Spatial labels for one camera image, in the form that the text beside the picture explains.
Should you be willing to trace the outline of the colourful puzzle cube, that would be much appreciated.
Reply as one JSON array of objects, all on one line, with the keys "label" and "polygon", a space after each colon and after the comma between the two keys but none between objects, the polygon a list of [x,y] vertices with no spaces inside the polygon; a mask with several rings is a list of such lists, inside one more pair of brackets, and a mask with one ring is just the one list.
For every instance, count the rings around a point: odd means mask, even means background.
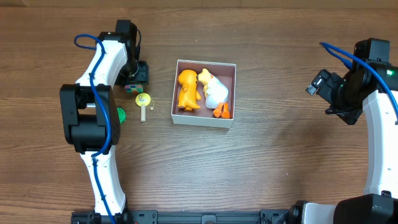
[{"label": "colourful puzzle cube", "polygon": [[140,94],[144,92],[144,85],[142,84],[128,84],[124,86],[127,93]]}]

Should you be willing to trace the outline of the yellow wooden rattle drum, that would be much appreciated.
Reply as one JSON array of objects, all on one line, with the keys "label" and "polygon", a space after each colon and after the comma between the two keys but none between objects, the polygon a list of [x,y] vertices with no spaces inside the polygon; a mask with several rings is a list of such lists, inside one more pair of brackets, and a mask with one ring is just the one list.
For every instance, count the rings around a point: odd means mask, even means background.
[{"label": "yellow wooden rattle drum", "polygon": [[145,123],[147,107],[149,107],[150,110],[153,110],[154,109],[154,101],[150,97],[149,94],[140,93],[136,96],[136,105],[141,108],[141,122]]}]

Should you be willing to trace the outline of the green plastic wheel toy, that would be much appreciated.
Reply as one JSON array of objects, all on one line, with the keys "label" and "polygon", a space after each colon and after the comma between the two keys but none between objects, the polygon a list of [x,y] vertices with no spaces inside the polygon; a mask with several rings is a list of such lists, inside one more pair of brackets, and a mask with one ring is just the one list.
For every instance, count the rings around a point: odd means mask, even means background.
[{"label": "green plastic wheel toy", "polygon": [[120,124],[123,124],[126,121],[126,113],[122,108],[117,108],[118,117]]}]

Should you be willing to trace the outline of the orange rubber bear toy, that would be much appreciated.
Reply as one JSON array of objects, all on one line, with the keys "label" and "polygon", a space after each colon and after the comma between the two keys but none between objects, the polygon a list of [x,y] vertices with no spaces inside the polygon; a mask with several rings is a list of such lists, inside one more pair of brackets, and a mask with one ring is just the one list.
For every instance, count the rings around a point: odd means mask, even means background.
[{"label": "orange rubber bear toy", "polygon": [[198,75],[194,70],[183,70],[178,76],[178,83],[181,85],[178,94],[178,108],[185,111],[200,109],[197,101],[201,100],[201,95],[197,91]]}]

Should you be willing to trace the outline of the white plush duck toy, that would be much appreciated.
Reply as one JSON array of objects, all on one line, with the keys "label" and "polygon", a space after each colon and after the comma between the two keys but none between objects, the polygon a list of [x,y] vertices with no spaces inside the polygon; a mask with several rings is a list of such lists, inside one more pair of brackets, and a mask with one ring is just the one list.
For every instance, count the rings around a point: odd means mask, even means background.
[{"label": "white plush duck toy", "polygon": [[230,119],[231,113],[227,102],[229,90],[227,87],[205,68],[198,75],[198,81],[203,85],[206,98],[205,106],[213,110],[214,117]]}]

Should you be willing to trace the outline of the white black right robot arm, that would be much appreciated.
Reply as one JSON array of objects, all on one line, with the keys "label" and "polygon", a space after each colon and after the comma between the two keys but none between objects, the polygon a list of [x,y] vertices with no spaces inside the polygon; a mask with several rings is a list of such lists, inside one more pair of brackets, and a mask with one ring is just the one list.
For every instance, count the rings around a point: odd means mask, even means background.
[{"label": "white black right robot arm", "polygon": [[320,42],[348,72],[320,70],[306,91],[322,97],[348,125],[363,114],[368,130],[368,174],[363,195],[336,205],[298,201],[286,223],[397,223],[397,67],[389,61],[390,42],[369,38],[348,53]]}]

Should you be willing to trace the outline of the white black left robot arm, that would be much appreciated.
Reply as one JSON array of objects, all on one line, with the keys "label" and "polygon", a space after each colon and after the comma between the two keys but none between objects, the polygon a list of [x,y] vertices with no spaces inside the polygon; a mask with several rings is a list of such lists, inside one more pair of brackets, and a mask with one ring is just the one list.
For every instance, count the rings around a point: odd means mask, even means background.
[{"label": "white black left robot arm", "polygon": [[149,66],[140,60],[141,32],[130,20],[118,20],[113,32],[86,34],[95,44],[95,55],[74,84],[60,88],[63,129],[88,170],[95,208],[73,213],[73,223],[130,223],[126,195],[118,176],[116,145],[121,122],[113,88],[143,93],[149,82]]}]

